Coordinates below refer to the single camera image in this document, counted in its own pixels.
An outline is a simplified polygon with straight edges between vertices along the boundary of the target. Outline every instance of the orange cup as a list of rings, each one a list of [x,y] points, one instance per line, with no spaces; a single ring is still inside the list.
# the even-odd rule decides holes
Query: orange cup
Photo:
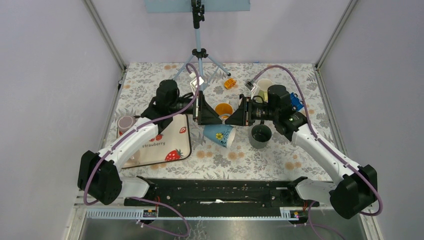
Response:
[[[227,119],[231,114],[233,114],[233,107],[226,102],[219,103],[215,107],[215,112],[219,115],[221,119]]]

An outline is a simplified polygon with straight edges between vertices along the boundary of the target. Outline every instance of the blue cup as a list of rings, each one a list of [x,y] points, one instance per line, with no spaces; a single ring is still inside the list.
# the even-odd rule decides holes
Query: blue cup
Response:
[[[229,148],[236,136],[236,129],[230,125],[206,125],[203,130],[203,135],[212,142]]]

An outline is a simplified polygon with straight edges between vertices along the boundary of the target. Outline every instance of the strawberry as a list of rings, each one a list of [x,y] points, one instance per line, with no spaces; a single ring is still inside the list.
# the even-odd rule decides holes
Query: strawberry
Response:
[[[165,161],[166,162],[175,161],[180,159],[182,156],[183,156],[183,153],[181,152],[181,150],[175,149],[171,151],[170,153],[168,153],[168,155],[166,155]]]

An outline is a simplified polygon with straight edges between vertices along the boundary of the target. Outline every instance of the wall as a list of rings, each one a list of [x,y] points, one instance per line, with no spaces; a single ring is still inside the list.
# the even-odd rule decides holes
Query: wall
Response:
[[[191,13],[147,14],[143,0],[93,0],[127,62],[185,62]],[[202,47],[221,62],[315,63],[349,0],[251,0],[250,11],[206,12]]]
[[[424,1],[360,1],[322,75],[349,155],[377,170],[385,240],[422,239]]]
[[[82,1],[0,3],[0,239],[58,240],[120,76]]]

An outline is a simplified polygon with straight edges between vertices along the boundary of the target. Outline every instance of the light blue tripod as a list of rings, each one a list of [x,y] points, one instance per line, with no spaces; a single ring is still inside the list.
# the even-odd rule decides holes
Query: light blue tripod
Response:
[[[206,53],[206,49],[201,47],[200,43],[200,21],[204,21],[204,13],[205,13],[205,6],[201,4],[201,0],[191,0],[191,7],[192,7],[192,13],[193,13],[193,24],[194,24],[194,33],[196,36],[196,48],[193,49],[191,52],[190,57],[185,61],[185,63],[182,65],[182,67],[178,70],[176,75],[172,78],[173,80],[176,80],[178,76],[181,74],[181,72],[186,67],[186,64],[188,64],[194,56],[198,59],[199,64],[199,72],[201,76],[203,75],[203,64],[202,59],[203,58],[209,58],[214,64],[216,64],[218,67],[216,68],[215,72],[213,72],[210,79],[212,79],[215,74],[217,73],[218,69],[222,69],[228,76],[231,76],[231,73],[228,72],[227,69],[224,68],[224,66],[217,62],[213,57],[211,57],[209,54]]]

